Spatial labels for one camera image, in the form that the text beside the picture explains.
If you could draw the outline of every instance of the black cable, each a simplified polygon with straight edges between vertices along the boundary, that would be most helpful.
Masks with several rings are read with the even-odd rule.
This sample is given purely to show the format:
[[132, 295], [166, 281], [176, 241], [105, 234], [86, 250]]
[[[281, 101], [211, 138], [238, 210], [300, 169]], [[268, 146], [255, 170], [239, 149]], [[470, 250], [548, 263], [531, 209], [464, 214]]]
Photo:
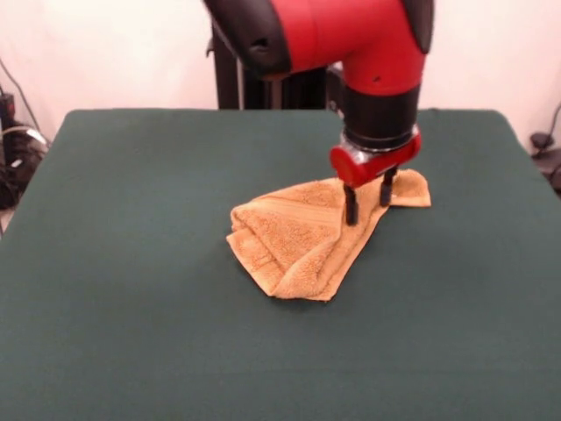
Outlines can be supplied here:
[[31, 116], [31, 118], [33, 120], [33, 124], [35, 125], [35, 128], [40, 132], [41, 129], [39, 128], [39, 123], [37, 123], [37, 119], [35, 118], [35, 114], [33, 114], [32, 107], [30, 107], [29, 103], [27, 102], [27, 98], [25, 97], [24, 91], [21, 89], [21, 86], [19, 86], [18, 81], [16, 81], [16, 79], [14, 79], [14, 76], [11, 75], [10, 71], [8, 70], [8, 68], [6, 67], [4, 62], [2, 61], [2, 57], [0, 57], [0, 68], [2, 68], [2, 70], [6, 73], [6, 76], [8, 76], [8, 79], [10, 79], [10, 81], [18, 89], [19, 95], [21, 96], [21, 99], [24, 100], [25, 108], [29, 112], [29, 115]]
[[[553, 138], [553, 133], [555, 132], [555, 128], [557, 127], [557, 118], [559, 117], [559, 112], [561, 112], [561, 103], [557, 106], [557, 109], [553, 113], [553, 121], [551, 122], [551, 130], [548, 133], [546, 139], [552, 139]], [[545, 142], [543, 144], [543, 146], [538, 149], [537, 154], [541, 154], [541, 153], [545, 152], [546, 149], [549, 149], [549, 146], [546, 146], [546, 145], [547, 145], [547, 142]]]
[[[553, 137], [553, 133], [555, 132], [555, 128], [557, 127], [557, 118], [559, 117], [559, 113], [561, 112], [561, 103], [559, 104], [559, 106], [557, 107], [555, 114], [553, 115], [553, 123], [551, 124], [551, 130], [550, 130], [550, 135], [549, 137], [552, 138]], [[551, 185], [553, 185], [553, 179], [555, 178], [555, 175], [557, 174], [557, 172], [561, 170], [561, 162], [558, 163], [553, 170], [551, 171], [550, 176], [548, 177], [548, 181], [550, 182]]]

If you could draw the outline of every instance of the towel fold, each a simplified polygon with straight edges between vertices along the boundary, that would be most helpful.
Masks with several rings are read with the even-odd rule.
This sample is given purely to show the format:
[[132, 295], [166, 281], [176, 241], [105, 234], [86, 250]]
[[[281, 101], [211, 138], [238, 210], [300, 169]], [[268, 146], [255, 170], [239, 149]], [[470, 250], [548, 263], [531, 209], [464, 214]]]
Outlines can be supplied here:
[[[257, 197], [231, 212], [232, 252], [268, 296], [329, 301], [387, 207], [381, 178], [357, 189], [359, 222], [344, 222], [344, 192], [335, 178]], [[429, 186], [414, 170], [394, 178], [390, 206], [430, 207]]]

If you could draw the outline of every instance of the black metal stand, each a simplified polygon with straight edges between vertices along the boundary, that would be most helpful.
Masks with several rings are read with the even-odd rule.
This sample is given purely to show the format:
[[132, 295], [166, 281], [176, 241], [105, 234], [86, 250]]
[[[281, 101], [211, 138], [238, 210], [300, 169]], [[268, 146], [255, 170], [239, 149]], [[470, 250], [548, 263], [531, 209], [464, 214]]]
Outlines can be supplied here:
[[209, 52], [214, 54], [220, 110], [334, 110], [328, 87], [338, 89], [340, 83], [330, 68], [265, 82], [241, 67], [214, 28], [212, 34]]

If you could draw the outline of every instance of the table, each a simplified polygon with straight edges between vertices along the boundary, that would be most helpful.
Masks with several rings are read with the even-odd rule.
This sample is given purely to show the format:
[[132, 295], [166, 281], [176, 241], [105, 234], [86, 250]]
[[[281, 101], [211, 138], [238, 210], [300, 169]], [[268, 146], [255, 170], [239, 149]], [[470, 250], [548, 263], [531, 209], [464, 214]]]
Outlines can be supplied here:
[[559, 420], [561, 204], [494, 111], [421, 112], [430, 209], [333, 302], [267, 298], [237, 204], [333, 176], [321, 111], [75, 111], [0, 242], [0, 414]]

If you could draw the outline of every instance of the white wall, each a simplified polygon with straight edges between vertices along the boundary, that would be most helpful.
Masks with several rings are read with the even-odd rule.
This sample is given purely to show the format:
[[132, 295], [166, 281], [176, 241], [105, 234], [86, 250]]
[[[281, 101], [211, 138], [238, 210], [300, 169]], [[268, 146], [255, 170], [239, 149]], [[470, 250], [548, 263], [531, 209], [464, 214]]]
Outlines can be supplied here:
[[[75, 108], [216, 107], [201, 0], [1, 0], [0, 18], [49, 137]], [[561, 101], [560, 22], [559, 0], [437, 0], [421, 106], [499, 110], [526, 143]]]

